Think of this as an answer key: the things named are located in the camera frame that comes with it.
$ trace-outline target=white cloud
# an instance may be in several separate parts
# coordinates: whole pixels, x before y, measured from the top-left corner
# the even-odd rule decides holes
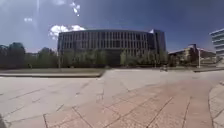
[[[76,4],[75,2],[72,2],[70,5],[69,5],[71,8],[73,8],[73,11],[74,13],[79,16],[79,10],[81,8],[81,6],[79,4]]]
[[[24,22],[32,22],[33,21],[33,19],[30,17],[26,17],[23,20],[24,20]]]
[[[74,13],[78,13],[78,10],[76,8],[74,8],[73,10],[74,10]]]
[[[61,5],[66,4],[66,0],[52,0],[52,3],[57,6],[61,6]]]
[[[76,8],[77,8],[77,9],[80,9],[80,5],[77,5]]]
[[[72,2],[69,6],[71,6],[71,7],[75,7],[75,2]]]
[[[73,25],[71,30],[72,31],[80,31],[80,30],[85,30],[85,28],[80,27],[79,25]]]
[[[69,31],[80,31],[85,30],[85,28],[79,25],[72,25],[71,27],[67,28],[66,26],[59,26],[55,25],[51,27],[49,35],[52,37],[53,40],[57,40],[59,33],[61,32],[69,32]]]

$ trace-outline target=blue sky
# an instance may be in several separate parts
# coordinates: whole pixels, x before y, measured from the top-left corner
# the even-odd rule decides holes
[[[165,31],[169,51],[196,43],[213,50],[209,33],[224,28],[223,0],[0,0],[0,44],[56,49],[60,31]]]

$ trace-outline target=large building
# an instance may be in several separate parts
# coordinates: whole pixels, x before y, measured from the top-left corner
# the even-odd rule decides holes
[[[120,59],[122,51],[132,56],[151,50],[161,54],[166,51],[165,34],[159,30],[83,30],[59,34],[58,52],[61,54],[70,50],[79,52],[94,49],[105,50],[112,60]]]
[[[224,57],[224,29],[210,33],[212,36],[212,43],[214,44],[216,54]]]

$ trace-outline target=building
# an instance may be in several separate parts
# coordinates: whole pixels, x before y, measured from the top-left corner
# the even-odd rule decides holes
[[[224,29],[214,31],[210,33],[210,35],[216,54],[220,57],[224,57]]]
[[[166,51],[165,34],[159,30],[151,32],[130,30],[84,30],[62,32],[58,37],[58,52],[74,50],[105,50],[115,65],[119,64],[120,54],[126,51],[135,56],[137,53]]]
[[[214,52],[198,48],[196,44],[190,44],[187,48],[170,52],[169,57],[175,57],[177,61],[179,61],[177,65],[181,65],[181,61],[186,60],[186,57],[190,56],[189,61],[192,63],[192,65],[198,65],[199,54],[200,62],[203,66],[208,64],[215,64],[218,61]]]

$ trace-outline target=paved ground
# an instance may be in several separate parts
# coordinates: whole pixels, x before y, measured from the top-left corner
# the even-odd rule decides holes
[[[0,78],[0,113],[12,128],[212,127],[208,93],[223,75],[111,70],[102,78]]]
[[[209,94],[214,128],[224,128],[224,84],[217,85]]]

